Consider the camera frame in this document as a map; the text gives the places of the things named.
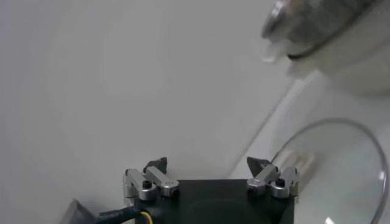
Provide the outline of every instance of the yellow wire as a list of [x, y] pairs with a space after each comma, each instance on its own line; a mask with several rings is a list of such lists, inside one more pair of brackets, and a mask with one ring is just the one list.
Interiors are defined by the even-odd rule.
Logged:
[[141, 212], [141, 215], [145, 216], [145, 218], [148, 220], [149, 224], [153, 224], [152, 216], [147, 212]]

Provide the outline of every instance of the black screw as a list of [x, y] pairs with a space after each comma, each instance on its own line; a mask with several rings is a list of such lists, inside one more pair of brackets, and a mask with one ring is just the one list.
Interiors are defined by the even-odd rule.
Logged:
[[143, 189], [150, 189], [150, 188], [152, 188], [152, 182], [151, 181], [149, 181], [149, 180], [145, 180], [145, 181], [143, 181], [142, 182], [142, 188]]
[[284, 181], [284, 179], [277, 179], [277, 180], [275, 181], [275, 184], [276, 184], [276, 186], [278, 186], [278, 187], [285, 187], [285, 186], [286, 186], [286, 182]]

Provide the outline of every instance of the cable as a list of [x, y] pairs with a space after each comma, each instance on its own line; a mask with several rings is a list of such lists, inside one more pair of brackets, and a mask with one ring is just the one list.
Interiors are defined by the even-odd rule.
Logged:
[[143, 215], [145, 217], [145, 219], [147, 220], [148, 224], [153, 224], [152, 216], [149, 213], [141, 212], [141, 215]]
[[140, 209], [136, 207], [126, 207], [119, 210], [102, 212], [97, 217], [97, 224], [120, 224], [130, 219], [135, 219], [140, 215]]

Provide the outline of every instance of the glass lid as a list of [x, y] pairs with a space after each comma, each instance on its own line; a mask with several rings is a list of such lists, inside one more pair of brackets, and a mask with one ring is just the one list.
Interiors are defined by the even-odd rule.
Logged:
[[300, 173], [296, 224], [377, 223], [388, 191], [388, 167], [374, 135], [346, 119], [298, 131], [275, 155], [281, 170]]

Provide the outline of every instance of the black cable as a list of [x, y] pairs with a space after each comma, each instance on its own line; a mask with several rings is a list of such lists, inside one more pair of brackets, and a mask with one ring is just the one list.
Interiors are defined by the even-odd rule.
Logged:
[[126, 207], [119, 210], [102, 212], [97, 217], [96, 224], [121, 224], [141, 215], [141, 209]]

